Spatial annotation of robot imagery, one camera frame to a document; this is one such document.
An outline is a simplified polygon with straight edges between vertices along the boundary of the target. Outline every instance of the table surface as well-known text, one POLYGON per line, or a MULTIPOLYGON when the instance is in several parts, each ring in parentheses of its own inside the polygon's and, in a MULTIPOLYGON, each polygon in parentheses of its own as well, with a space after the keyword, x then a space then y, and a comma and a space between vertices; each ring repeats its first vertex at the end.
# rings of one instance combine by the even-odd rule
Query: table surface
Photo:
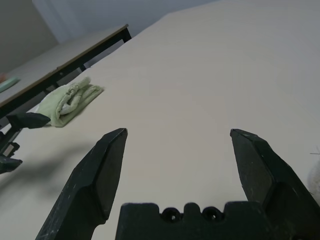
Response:
POLYGON ((16 85, 0 93, 0 107, 46 80, 127 27, 127 24, 117 26, 64 42, 12 70, 7 74, 7 77, 17 77, 21 80, 16 85))
POLYGON ((94 240, 114 239, 123 203, 182 211, 246 200, 231 128, 267 140, 306 183, 320 125, 285 86, 319 79, 319 10, 312 0, 217 1, 168 14, 87 69, 76 81, 90 76, 100 96, 64 128, 17 137, 24 162, 0 175, 1 239, 35 239, 74 167, 118 128, 128 129, 120 182, 94 240))

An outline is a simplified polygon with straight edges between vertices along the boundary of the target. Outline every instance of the wall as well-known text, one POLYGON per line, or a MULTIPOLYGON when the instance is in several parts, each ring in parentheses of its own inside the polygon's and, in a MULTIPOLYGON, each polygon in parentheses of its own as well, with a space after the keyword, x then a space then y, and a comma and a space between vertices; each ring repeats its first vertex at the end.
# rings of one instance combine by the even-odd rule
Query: wall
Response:
POLYGON ((32 0, 1 0, 0 30, 0 72, 9 72, 57 44, 32 0))
POLYGON ((164 15, 214 0, 33 0, 62 42, 66 37, 129 24, 134 37, 164 15))
POLYGON ((68 0, 88 31, 129 24, 137 35, 170 12, 191 8, 213 0, 68 0))

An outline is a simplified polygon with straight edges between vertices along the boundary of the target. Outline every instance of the cloth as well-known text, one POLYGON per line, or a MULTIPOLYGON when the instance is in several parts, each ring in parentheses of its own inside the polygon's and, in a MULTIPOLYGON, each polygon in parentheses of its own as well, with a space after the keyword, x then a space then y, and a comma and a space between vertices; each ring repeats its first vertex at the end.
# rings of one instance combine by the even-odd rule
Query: cloth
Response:
POLYGON ((89 84, 90 81, 89 77, 85 77, 80 82, 58 87, 42 100, 36 113, 50 118, 50 125, 64 127, 104 91, 100 86, 89 84))

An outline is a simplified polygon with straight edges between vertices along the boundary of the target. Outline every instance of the white table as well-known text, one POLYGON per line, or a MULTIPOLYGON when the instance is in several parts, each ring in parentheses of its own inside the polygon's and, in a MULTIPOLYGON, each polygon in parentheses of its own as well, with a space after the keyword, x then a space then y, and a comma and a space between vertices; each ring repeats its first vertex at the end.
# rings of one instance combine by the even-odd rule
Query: white table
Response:
POLYGON ((120 182, 94 240, 114 239, 123 203, 246 200, 231 128, 267 140, 306 183, 320 125, 283 87, 320 76, 312 4, 222 0, 172 13, 87 69, 76 80, 104 86, 98 98, 64 128, 17 137, 24 163, 0 176, 1 239, 35 239, 73 168, 117 128, 128 129, 120 182), (315 46, 300 41, 306 31, 315 46))
POLYGON ((7 74, 21 79, 0 92, 0 119, 35 97, 47 87, 115 44, 131 39, 128 25, 92 32, 55 46, 7 74))

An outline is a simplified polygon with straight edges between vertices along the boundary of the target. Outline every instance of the black table frame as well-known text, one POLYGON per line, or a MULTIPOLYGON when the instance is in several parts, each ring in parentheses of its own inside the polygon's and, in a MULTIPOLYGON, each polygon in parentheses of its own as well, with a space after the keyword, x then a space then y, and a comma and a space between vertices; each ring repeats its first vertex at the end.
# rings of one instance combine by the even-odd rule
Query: black table frame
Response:
POLYGON ((17 96, 16 98, 12 99, 5 105, 0 107, 0 119, 4 118, 6 115, 11 113, 16 108, 20 107, 21 105, 25 104, 27 101, 31 100, 41 92, 45 91, 48 87, 52 85, 56 85, 57 81, 61 80, 66 75, 70 74, 77 68, 80 68, 84 71, 86 68, 84 66, 85 63, 102 53, 104 50, 110 48, 115 43, 123 40, 123 42, 127 42, 131 39, 131 35, 126 27, 116 35, 112 36, 111 38, 107 39, 103 43, 99 44, 97 47, 93 48, 89 52, 85 53, 84 55, 80 56, 70 64, 65 67, 59 69, 59 71, 55 72, 53 75, 49 76, 47 79, 39 82, 39 84, 35 85, 34 87, 30 88, 26 92, 22 93, 21 95, 17 96))

